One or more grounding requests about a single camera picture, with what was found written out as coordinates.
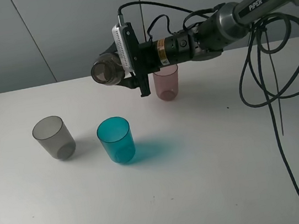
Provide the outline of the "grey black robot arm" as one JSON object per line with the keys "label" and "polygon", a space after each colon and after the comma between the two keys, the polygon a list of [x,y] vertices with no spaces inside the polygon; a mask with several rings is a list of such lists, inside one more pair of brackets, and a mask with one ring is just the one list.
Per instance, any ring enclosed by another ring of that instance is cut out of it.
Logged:
{"label": "grey black robot arm", "polygon": [[146,97],[150,93],[150,73],[185,61],[218,57],[226,46],[244,38],[253,22],[287,3],[299,6],[299,0],[243,0],[188,11],[188,18],[198,16],[202,21],[166,38],[150,38],[143,43],[138,42],[132,25],[118,12],[118,23],[112,28],[114,41],[96,59],[92,78],[107,86],[137,88]]}

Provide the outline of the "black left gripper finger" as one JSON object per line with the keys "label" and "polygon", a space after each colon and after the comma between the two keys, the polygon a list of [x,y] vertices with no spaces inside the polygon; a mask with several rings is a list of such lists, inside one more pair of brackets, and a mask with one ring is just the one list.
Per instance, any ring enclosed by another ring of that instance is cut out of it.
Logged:
{"label": "black left gripper finger", "polygon": [[116,85],[121,87],[126,87],[128,89],[137,89],[140,87],[138,79],[134,74],[130,74],[129,77],[122,78],[120,82]]}

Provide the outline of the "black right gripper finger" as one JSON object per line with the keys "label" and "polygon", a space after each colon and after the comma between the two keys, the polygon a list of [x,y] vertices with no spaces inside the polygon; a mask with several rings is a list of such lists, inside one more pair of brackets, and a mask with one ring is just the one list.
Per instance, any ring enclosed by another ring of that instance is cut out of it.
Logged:
{"label": "black right gripper finger", "polygon": [[116,45],[113,42],[104,52],[102,52],[99,56],[108,57],[108,56],[116,56]]}

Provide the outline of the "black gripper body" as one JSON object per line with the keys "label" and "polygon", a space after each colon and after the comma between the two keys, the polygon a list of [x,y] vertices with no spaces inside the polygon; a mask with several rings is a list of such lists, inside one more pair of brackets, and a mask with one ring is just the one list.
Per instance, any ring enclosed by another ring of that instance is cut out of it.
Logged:
{"label": "black gripper body", "polygon": [[140,59],[141,74],[158,72],[163,67],[188,61],[202,61],[202,49],[195,41],[194,33],[194,29],[182,30],[157,41],[140,43],[138,47],[142,55]]}

